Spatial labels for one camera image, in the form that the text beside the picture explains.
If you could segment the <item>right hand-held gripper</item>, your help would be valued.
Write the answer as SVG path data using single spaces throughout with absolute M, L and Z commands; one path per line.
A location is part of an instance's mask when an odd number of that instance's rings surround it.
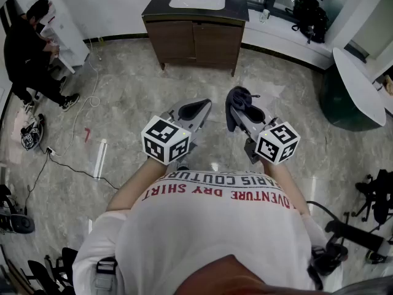
M 258 133 L 250 135 L 244 145 L 252 164 L 265 159 L 277 165 L 292 157 L 300 142 L 300 135 L 288 122 L 275 117 L 274 99 L 253 98 L 252 105 L 245 110 L 235 109 L 233 106 L 230 108 L 230 114 L 242 131 Z M 266 124 L 262 130 L 261 111 L 264 114 L 263 123 Z

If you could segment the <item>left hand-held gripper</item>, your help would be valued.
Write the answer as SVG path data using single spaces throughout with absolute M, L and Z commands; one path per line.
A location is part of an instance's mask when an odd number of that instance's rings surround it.
M 191 98 L 177 102 L 168 113 L 174 120 L 180 120 L 182 127 L 153 116 L 141 132 L 143 152 L 164 165 L 180 159 L 190 151 L 194 139 L 192 132 L 186 129 L 201 128 L 211 108 L 212 102 L 207 98 Z

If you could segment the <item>dark grey cloth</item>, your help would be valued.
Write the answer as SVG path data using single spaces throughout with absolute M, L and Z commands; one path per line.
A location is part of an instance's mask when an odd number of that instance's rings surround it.
M 225 116 L 228 131 L 234 132 L 236 127 L 240 127 L 235 117 L 231 114 L 231 108 L 236 111 L 242 111 L 251 122 L 256 124 L 261 123 L 265 119 L 263 111 L 252 104 L 253 98 L 260 98 L 260 95 L 252 95 L 244 87 L 236 86 L 229 91 L 225 100 Z

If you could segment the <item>person's left forearm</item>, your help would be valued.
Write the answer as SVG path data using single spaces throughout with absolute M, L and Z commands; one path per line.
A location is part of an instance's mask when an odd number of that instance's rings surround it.
M 167 168 L 167 165 L 149 157 L 115 193 L 106 211 L 130 210 L 144 191 L 165 175 Z

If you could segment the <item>wooden vanity with black top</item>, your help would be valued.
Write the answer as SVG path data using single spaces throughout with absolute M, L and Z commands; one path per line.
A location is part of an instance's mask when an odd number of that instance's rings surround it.
M 162 69 L 167 64 L 236 71 L 246 22 L 247 0 L 225 0 L 222 10 L 176 9 L 170 0 L 151 0 L 142 20 Z

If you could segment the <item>white window ledge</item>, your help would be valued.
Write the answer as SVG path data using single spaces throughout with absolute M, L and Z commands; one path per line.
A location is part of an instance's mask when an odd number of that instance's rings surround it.
M 327 69 L 332 65 L 331 47 L 313 41 L 307 42 L 307 38 L 300 31 L 292 30 L 292 22 L 272 15 L 261 22 L 260 15 L 256 10 L 249 10 L 243 43 L 304 61 L 320 69 Z

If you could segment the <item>white table with green base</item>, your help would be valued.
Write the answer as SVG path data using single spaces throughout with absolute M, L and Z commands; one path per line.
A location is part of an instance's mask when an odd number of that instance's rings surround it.
M 337 47 L 334 64 L 325 70 L 319 104 L 330 124 L 352 132 L 385 126 L 386 112 L 380 95 L 365 74 Z

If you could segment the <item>person's white printed t-shirt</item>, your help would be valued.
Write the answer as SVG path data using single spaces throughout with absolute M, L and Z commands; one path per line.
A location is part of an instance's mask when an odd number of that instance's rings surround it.
M 96 295 L 96 267 L 114 258 L 116 295 L 173 295 L 225 256 L 273 286 L 315 290 L 311 251 L 327 239 L 275 179 L 262 173 L 175 171 L 129 210 L 94 223 L 73 263 L 76 295 Z

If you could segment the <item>black backpack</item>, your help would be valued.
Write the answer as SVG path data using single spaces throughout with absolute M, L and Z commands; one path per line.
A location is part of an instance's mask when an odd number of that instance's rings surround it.
M 317 0 L 298 0 L 295 2 L 294 16 L 298 23 L 292 26 L 293 31 L 300 32 L 311 41 L 322 44 L 325 42 L 328 18 Z

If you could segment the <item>white sink basin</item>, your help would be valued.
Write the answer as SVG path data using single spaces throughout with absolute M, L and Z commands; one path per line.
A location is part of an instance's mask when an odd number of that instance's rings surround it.
M 222 10 L 225 0 L 170 0 L 169 6 L 176 9 Z

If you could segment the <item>white desk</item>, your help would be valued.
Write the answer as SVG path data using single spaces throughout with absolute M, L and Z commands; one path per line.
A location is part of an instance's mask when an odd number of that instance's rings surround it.
M 80 31 L 66 14 L 49 13 L 41 23 L 44 25 L 41 35 L 59 46 L 58 59 L 74 74 L 74 67 L 83 66 L 90 53 Z

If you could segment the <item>black tripod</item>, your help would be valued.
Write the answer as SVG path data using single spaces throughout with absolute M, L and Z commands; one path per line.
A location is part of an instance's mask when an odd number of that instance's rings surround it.
M 366 216 L 362 217 L 362 222 L 366 222 L 373 210 L 374 219 L 381 226 L 389 216 L 393 216 L 393 171 L 380 169 L 375 179 L 367 175 L 366 180 L 355 184 L 355 188 L 365 196 L 365 203 L 358 212 L 353 211 L 351 216 L 358 217 L 366 209 Z

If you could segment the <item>spare gripper on floor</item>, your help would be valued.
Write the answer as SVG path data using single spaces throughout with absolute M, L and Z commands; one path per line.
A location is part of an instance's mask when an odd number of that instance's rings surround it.
M 29 124 L 20 130 L 21 145 L 29 151 L 36 148 L 44 135 L 45 117 L 43 114 L 32 116 Z

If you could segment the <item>black floor equipment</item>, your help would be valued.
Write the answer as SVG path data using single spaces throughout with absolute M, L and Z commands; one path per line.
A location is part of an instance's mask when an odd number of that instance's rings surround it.
M 34 230 L 34 221 L 27 210 L 21 208 L 5 184 L 0 184 L 0 232 L 30 234 Z

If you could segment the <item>black office chair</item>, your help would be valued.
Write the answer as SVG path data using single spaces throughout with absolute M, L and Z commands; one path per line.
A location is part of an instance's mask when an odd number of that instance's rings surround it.
M 36 280 L 41 286 L 34 295 L 76 295 L 72 280 L 72 265 L 76 259 L 77 251 L 64 247 L 61 256 L 56 259 L 55 265 L 49 255 L 44 257 L 44 264 L 28 260 L 28 267 L 32 276 L 28 280 Z

